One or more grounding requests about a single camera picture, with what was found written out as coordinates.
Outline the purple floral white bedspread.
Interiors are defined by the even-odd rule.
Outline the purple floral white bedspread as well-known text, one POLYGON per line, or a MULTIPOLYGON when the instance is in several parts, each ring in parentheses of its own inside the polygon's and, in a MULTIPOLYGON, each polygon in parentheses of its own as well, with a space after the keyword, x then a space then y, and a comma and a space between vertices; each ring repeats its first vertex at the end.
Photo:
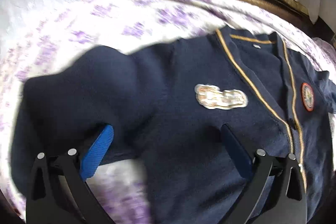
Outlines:
POLYGON ((276 31, 335 80, 335 50, 320 35, 238 0, 78 0, 57 9, 33 10, 1 37, 1 191, 20 220, 26 200, 11 179, 10 146, 23 83, 60 71, 78 55, 102 44, 131 53, 142 47, 191 38, 229 25, 253 34, 276 31))

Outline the navy blue knit cardigan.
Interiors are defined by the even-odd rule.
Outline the navy blue knit cardigan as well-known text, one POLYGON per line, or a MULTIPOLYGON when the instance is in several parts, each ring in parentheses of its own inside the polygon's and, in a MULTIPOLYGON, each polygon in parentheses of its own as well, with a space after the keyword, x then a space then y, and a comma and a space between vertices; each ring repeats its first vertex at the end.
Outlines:
POLYGON ((331 186, 335 84, 276 33, 224 27, 125 55, 97 46, 60 73, 27 80, 11 175, 28 194, 39 152, 55 155, 109 124, 108 164, 139 157, 159 223, 217 221, 243 187, 220 143, 229 128, 275 156, 293 152, 312 217, 331 186))

